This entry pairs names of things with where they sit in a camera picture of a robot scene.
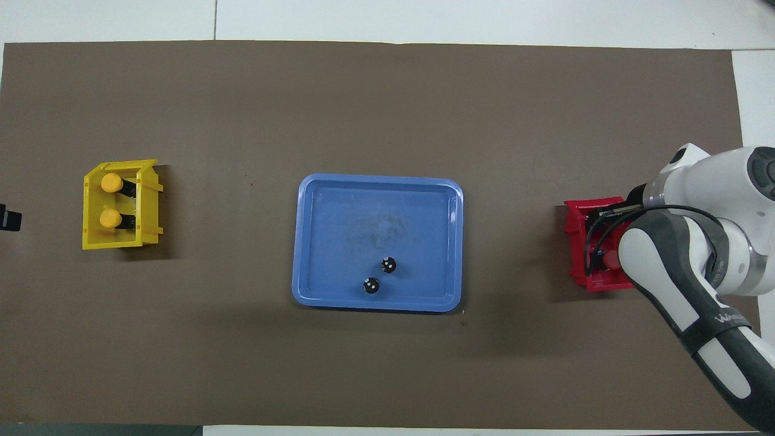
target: yellow knob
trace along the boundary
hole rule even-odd
[[[105,192],[118,192],[124,186],[124,181],[115,172],[109,172],[102,176],[100,185]]]
[[[114,229],[121,223],[121,214],[116,209],[105,209],[99,215],[99,223],[103,227]]]

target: velcro strap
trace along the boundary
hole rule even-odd
[[[680,342],[690,355],[694,355],[718,336],[719,333],[735,327],[751,327],[751,323],[733,307],[719,307],[712,317],[700,317],[680,335]]]

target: yellow plastic crate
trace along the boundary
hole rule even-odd
[[[156,159],[144,161],[103,162],[84,177],[83,249],[141,247],[158,244],[159,235],[159,175],[153,170]],[[116,173],[136,185],[135,198],[117,192],[106,192],[101,185],[108,173]],[[135,228],[115,229],[100,224],[100,215],[106,209],[135,216]]]

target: black cable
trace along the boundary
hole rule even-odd
[[[637,210],[634,210],[632,212],[625,213],[624,215],[620,216],[616,221],[614,221],[611,224],[611,226],[609,226],[607,229],[605,229],[605,232],[603,232],[603,234],[600,236],[600,239],[598,240],[598,243],[595,244],[594,250],[592,251],[592,253],[597,254],[600,251],[600,246],[603,244],[603,241],[605,240],[605,238],[608,237],[608,235],[611,234],[611,232],[616,227],[619,227],[625,221],[631,219],[635,215],[641,216],[642,214],[644,214],[646,212],[649,212],[649,211],[652,211],[652,210],[659,210],[659,209],[687,210],[689,212],[694,212],[694,213],[698,213],[698,214],[700,214],[702,216],[706,216],[709,220],[713,221],[714,223],[718,224],[719,226],[722,225],[721,221],[719,221],[718,218],[716,218],[715,216],[711,215],[708,212],[705,212],[702,209],[698,209],[698,208],[692,207],[692,206],[682,206],[682,205],[677,205],[677,204],[663,204],[663,205],[659,205],[659,206],[644,207],[642,209],[637,209]],[[589,243],[590,243],[590,240],[592,238],[592,236],[591,236],[592,232],[595,230],[595,227],[600,224],[602,217],[603,216],[601,216],[600,218],[595,220],[594,224],[592,224],[592,227],[590,227],[589,233],[587,234],[587,242],[586,242],[586,244],[584,244],[584,272],[586,273],[587,277],[592,275],[592,265],[587,260],[591,256],[591,254],[589,252]],[[716,256],[716,254],[717,254],[716,253],[716,247],[714,247],[713,244],[711,244],[711,249],[713,251],[714,258],[716,258],[717,257]]]

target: brown mat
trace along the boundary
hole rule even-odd
[[[0,420],[744,430],[634,290],[567,274],[565,199],[741,146],[728,51],[7,44]],[[81,181],[158,158],[158,246],[81,250]],[[451,178],[446,315],[291,296],[298,183]],[[757,320],[755,300],[743,311]]]

